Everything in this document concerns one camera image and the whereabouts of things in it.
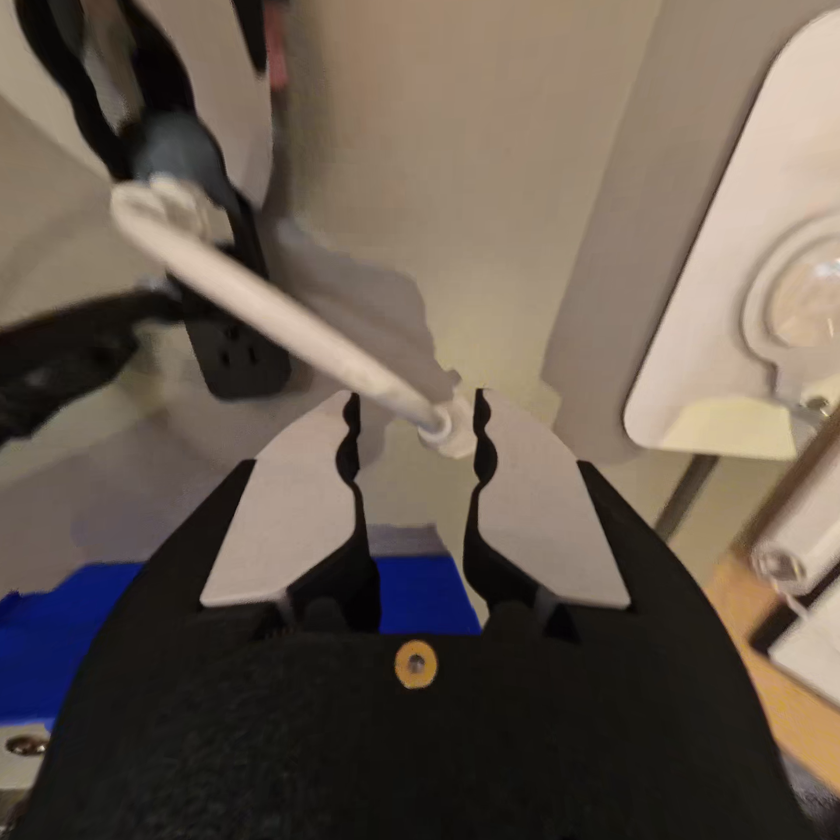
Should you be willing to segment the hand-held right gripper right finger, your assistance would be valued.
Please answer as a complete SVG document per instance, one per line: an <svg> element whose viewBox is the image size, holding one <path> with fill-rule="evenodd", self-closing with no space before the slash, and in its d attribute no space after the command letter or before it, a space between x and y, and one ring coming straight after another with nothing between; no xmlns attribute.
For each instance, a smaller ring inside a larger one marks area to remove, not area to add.
<svg viewBox="0 0 840 840"><path fill-rule="evenodd" d="M488 613L518 603L545 625L560 607L627 610L631 595L572 451L487 388L476 394L474 431L463 571Z"/></svg>

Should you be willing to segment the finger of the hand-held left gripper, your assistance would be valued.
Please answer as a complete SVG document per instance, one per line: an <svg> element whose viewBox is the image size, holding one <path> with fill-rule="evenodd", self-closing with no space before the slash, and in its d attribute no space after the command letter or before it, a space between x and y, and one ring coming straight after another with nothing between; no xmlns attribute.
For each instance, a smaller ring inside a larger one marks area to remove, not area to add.
<svg viewBox="0 0 840 840"><path fill-rule="evenodd" d="M228 180L262 207L273 168L268 66L257 74L232 2L124 2L136 41L140 116L190 112L217 142Z"/></svg>
<svg viewBox="0 0 840 840"><path fill-rule="evenodd" d="M2 2L2 97L76 161L131 177L136 41L122 2Z"/></svg>

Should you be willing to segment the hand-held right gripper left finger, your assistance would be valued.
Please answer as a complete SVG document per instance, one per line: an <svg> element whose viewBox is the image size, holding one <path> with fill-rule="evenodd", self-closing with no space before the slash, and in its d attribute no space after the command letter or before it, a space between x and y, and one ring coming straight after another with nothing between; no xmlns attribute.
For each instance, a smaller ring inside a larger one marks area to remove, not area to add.
<svg viewBox="0 0 840 840"><path fill-rule="evenodd" d="M203 591L205 608L272 604L300 623L333 599L356 632L376 633L381 583L361 491L361 401L336 392L255 458Z"/></svg>

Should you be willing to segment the black power strip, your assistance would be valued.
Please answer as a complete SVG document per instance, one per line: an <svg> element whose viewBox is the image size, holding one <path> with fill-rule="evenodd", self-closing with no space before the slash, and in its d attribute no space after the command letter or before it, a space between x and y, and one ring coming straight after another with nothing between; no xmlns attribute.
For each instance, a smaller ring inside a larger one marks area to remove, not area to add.
<svg viewBox="0 0 840 840"><path fill-rule="evenodd" d="M259 277L268 270L254 211L228 180L217 142L190 112L152 111L125 136L135 179L172 175L193 182L227 214L233 244L223 245ZM208 391L227 402L277 396L288 383L288 352L261 333L189 289L173 275L183 321Z"/></svg>

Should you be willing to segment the wooden framed instruction board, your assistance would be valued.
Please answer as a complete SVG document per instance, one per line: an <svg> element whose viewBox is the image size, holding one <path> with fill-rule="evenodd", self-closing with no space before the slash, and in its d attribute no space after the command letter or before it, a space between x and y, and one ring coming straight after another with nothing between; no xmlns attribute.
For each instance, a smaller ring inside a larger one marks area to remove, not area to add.
<svg viewBox="0 0 840 840"><path fill-rule="evenodd" d="M717 564L705 594L749 672L780 750L838 795L838 709L773 667L749 644L753 631L779 604L774 591L728 553Z"/></svg>

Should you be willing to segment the blue plastic bin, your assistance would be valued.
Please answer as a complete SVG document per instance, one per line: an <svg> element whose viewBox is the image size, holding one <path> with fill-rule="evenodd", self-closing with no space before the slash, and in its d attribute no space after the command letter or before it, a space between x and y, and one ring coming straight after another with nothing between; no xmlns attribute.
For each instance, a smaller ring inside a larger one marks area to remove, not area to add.
<svg viewBox="0 0 840 840"><path fill-rule="evenodd" d="M445 553L374 559L382 634L478 635L480 621ZM143 563L92 563L51 591L1 601L1 725L53 728L93 638Z"/></svg>

